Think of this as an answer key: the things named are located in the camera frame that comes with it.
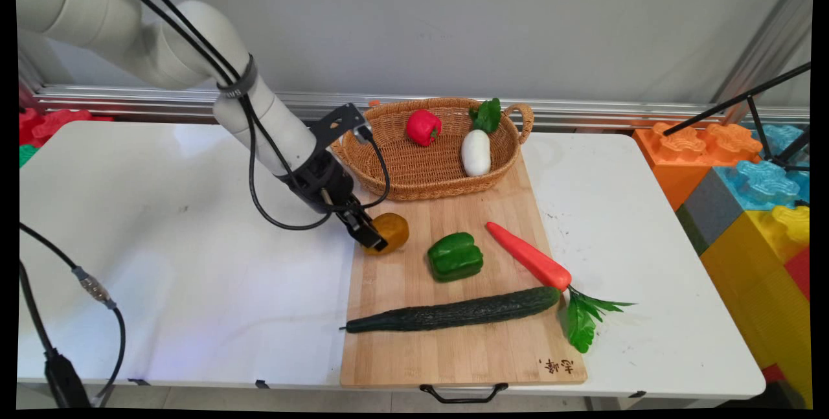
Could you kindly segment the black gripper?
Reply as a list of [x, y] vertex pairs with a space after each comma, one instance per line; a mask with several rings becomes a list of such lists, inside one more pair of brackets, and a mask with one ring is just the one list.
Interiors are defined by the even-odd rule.
[[291, 192], [315, 212], [332, 212], [346, 225], [349, 235], [370, 250], [384, 251], [388, 242], [353, 194], [354, 181], [328, 150], [320, 150], [292, 174], [278, 176]]

